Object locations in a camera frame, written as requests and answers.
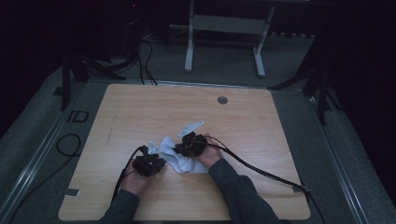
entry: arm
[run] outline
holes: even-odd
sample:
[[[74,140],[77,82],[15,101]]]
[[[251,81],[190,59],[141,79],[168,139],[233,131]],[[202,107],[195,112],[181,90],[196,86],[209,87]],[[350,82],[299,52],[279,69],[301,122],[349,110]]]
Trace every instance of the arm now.
[[[206,139],[208,143],[214,144],[210,138]],[[218,148],[207,147],[195,159],[209,169],[210,176],[227,204],[233,223],[280,223],[271,206],[257,193],[251,180],[239,175],[222,158]]]
[[[129,163],[126,175],[120,185],[120,191],[99,223],[131,223],[134,218],[140,196],[144,194],[154,175],[150,177],[139,175],[134,171],[133,162]]]

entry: table leg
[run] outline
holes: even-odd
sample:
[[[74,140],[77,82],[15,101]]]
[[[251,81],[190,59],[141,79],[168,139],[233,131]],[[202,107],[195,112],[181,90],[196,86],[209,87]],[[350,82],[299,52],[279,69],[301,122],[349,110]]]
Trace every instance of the table leg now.
[[[257,47],[253,48],[253,56],[254,60],[256,62],[256,67],[257,67],[257,74],[259,77],[265,77],[265,72],[264,72],[264,65],[262,64],[262,46],[264,45],[265,37],[267,37],[268,34],[268,29],[271,24],[271,19],[274,15],[275,7],[271,7],[267,19],[264,23],[264,26],[262,27],[262,34],[260,38],[260,43]]]
[[[66,54],[62,61],[62,107],[61,111],[65,111],[70,102],[70,64],[69,56]]]
[[[187,46],[186,64],[184,65],[184,71],[190,72],[192,69],[192,56],[194,53],[194,43],[193,43],[193,20],[194,20],[194,1],[190,0],[190,24],[189,24],[189,45]]]

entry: white cloth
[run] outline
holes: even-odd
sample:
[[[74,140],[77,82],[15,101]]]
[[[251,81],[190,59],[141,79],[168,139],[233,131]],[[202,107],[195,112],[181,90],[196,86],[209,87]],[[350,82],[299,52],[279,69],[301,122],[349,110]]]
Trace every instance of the white cloth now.
[[[173,147],[175,143],[172,139],[166,136],[161,142],[160,149],[162,152],[158,153],[158,155],[166,160],[170,166],[172,166],[176,172],[179,174],[182,173],[207,173],[208,170],[197,160],[184,157],[181,154],[177,154]]]

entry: cable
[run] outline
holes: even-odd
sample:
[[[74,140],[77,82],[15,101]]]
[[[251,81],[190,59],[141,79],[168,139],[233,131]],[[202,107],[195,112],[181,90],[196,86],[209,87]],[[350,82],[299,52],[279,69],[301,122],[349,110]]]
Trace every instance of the cable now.
[[[178,33],[176,33],[176,34],[173,34],[173,35],[170,35],[169,37],[175,37],[175,36],[177,36],[177,35],[181,35],[181,34],[184,34],[184,33],[186,33],[186,32],[188,32],[189,31],[189,29],[185,29],[185,30],[182,30],[182,31],[180,31],[180,32],[178,32]]]
[[[142,39],[146,39],[147,37],[152,36],[152,35],[155,35],[155,33],[153,32],[153,33],[151,33],[149,35],[145,35],[145,36],[142,37]]]
[[[116,198],[116,196],[117,196],[117,194],[118,194],[118,192],[119,192],[120,185],[121,185],[121,182],[122,182],[123,178],[125,178],[125,176],[127,176],[127,175],[129,175],[129,174],[132,173],[132,172],[131,172],[131,173],[127,174],[127,175],[125,174],[126,169],[128,168],[129,163],[131,163],[132,159],[134,158],[134,155],[139,151],[139,149],[140,149],[140,148],[137,148],[137,149],[134,151],[134,153],[132,153],[131,157],[129,158],[128,162],[127,162],[126,165],[125,165],[125,168],[122,169],[121,174],[120,174],[120,177],[119,177],[119,180],[117,180],[116,187],[114,188],[114,191],[113,191],[113,197],[111,198],[111,202],[112,202],[112,203],[113,203],[114,199]]]
[[[217,139],[217,138],[215,138],[215,137],[212,137],[212,136],[208,136],[208,137],[209,137],[209,138],[212,138],[212,139],[214,139],[214,140],[216,140],[216,141],[218,141],[223,147],[220,147],[220,146],[214,145],[214,144],[210,144],[210,143],[199,142],[199,141],[193,141],[193,140],[192,140],[191,142],[192,142],[192,143],[203,144],[203,145],[207,145],[207,146],[219,148],[219,149],[225,151],[226,153],[230,154],[232,157],[234,157],[237,161],[241,162],[241,163],[242,163],[243,165],[245,165],[247,168],[249,168],[249,169],[251,169],[251,170],[253,170],[253,171],[256,171],[256,172],[259,173],[260,175],[264,175],[265,177],[268,177],[268,178],[273,179],[273,180],[276,180],[276,181],[280,181],[280,182],[282,182],[282,183],[284,183],[284,184],[293,186],[293,187],[295,187],[295,188],[301,190],[301,191],[305,194],[305,196],[308,196],[308,197],[312,200],[312,203],[313,203],[314,206],[317,208],[317,211],[318,211],[318,213],[319,213],[319,216],[320,216],[320,219],[321,219],[322,223],[324,223],[324,224],[326,223],[326,221],[324,220],[324,216],[323,216],[323,214],[321,213],[321,211],[320,211],[320,209],[319,209],[319,207],[318,207],[318,204],[316,203],[316,201],[314,200],[314,197],[312,197],[312,195],[311,195],[311,193],[310,193],[310,191],[309,191],[308,189],[306,189],[306,188],[304,188],[303,186],[300,186],[300,185],[298,185],[298,184],[296,184],[296,183],[290,182],[289,180],[285,180],[285,179],[283,179],[283,178],[281,178],[281,177],[279,177],[279,176],[272,175],[272,174],[267,173],[267,172],[265,172],[265,171],[263,171],[263,170],[261,170],[261,169],[255,167],[255,166],[252,166],[252,165],[248,164],[247,162],[243,161],[241,158],[239,158],[238,156],[236,156],[233,152],[231,152],[231,150],[228,149],[219,139]]]
[[[64,153],[60,150],[59,144],[60,142],[68,137],[68,136],[75,136],[78,140],[78,145],[76,147],[76,150],[72,153],[72,154],[67,154]],[[22,205],[24,202],[26,202],[26,200],[32,196],[33,193],[35,193],[36,190],[38,190],[39,188],[41,188],[41,186],[43,186],[49,179],[51,179],[53,176],[55,176],[59,171],[61,171],[71,160],[73,160],[73,158],[75,158],[76,156],[81,155],[81,153],[78,153],[79,148],[81,146],[81,139],[79,138],[78,135],[76,135],[75,133],[69,133],[66,134],[64,136],[62,136],[61,138],[58,139],[58,141],[56,142],[56,149],[64,156],[68,157],[69,159],[67,159],[67,161],[61,166],[59,167],[55,172],[53,172],[51,175],[49,175],[46,179],[44,179],[40,184],[38,184],[36,187],[34,187],[28,194],[26,194],[23,199],[18,203],[17,208],[15,209],[14,213],[12,214],[11,219],[9,220],[9,224],[12,223],[12,221],[14,220],[15,216],[17,215],[18,211],[21,209]]]
[[[152,76],[152,74],[150,73],[150,71],[148,70],[148,66],[149,66],[149,59],[151,57],[152,54],[152,45],[147,42],[146,40],[142,40],[143,43],[148,44],[150,47],[150,52],[148,54],[148,58],[146,59],[146,63],[145,65],[143,65],[142,63],[142,59],[140,57],[140,54],[137,53],[137,60],[139,61],[139,75],[140,75],[140,80],[142,82],[143,85],[146,85],[145,81],[143,80],[143,69],[146,72],[146,75],[148,76],[149,81],[151,82],[152,85],[158,85],[157,81],[154,79],[154,77]]]

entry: gray sleeve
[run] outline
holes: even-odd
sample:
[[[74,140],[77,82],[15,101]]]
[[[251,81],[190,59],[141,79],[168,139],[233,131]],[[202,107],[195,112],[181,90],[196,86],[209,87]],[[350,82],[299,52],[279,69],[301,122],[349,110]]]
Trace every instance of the gray sleeve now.
[[[139,202],[139,197],[129,191],[120,189],[105,215],[99,220],[99,223],[131,223]]]
[[[213,164],[209,174],[227,204],[233,224],[281,223],[271,206],[257,193],[250,178],[239,175],[226,160]]]

